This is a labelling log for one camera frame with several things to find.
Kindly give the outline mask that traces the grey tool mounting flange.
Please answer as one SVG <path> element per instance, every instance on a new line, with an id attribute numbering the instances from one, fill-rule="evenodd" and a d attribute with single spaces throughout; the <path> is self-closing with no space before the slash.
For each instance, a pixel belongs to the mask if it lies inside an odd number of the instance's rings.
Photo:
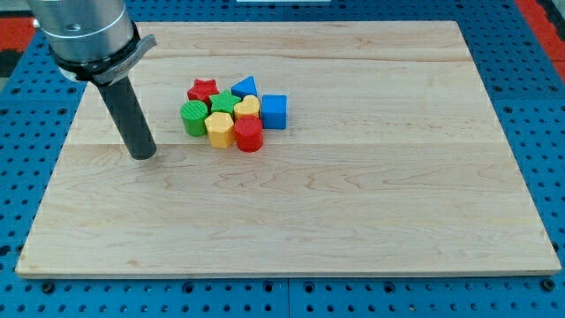
<path id="1" fill-rule="evenodd" d="M 141 58 L 157 45 L 153 34 L 141 38 L 134 22 L 132 28 L 132 39 L 122 49 L 103 59 L 93 62 L 72 62 L 61 58 L 52 48 L 49 48 L 49 53 L 68 80 L 90 81 L 96 86 L 113 85 L 127 77 L 129 71 Z"/>

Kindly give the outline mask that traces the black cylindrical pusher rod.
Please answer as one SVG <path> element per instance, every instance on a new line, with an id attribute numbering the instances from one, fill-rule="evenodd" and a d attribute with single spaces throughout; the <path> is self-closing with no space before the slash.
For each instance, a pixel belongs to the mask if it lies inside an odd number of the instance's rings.
<path id="1" fill-rule="evenodd" d="M 156 144 L 130 79 L 97 88 L 130 156 L 135 160 L 153 156 Z"/>

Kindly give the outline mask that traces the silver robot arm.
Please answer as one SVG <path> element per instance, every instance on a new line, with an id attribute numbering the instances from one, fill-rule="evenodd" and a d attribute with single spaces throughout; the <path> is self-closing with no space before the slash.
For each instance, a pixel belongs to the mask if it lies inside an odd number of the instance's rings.
<path id="1" fill-rule="evenodd" d="M 72 81 L 94 84 L 132 158 L 145 160 L 156 144 L 129 71 L 156 46 L 139 35 L 123 0 L 28 0 L 51 56 Z"/>

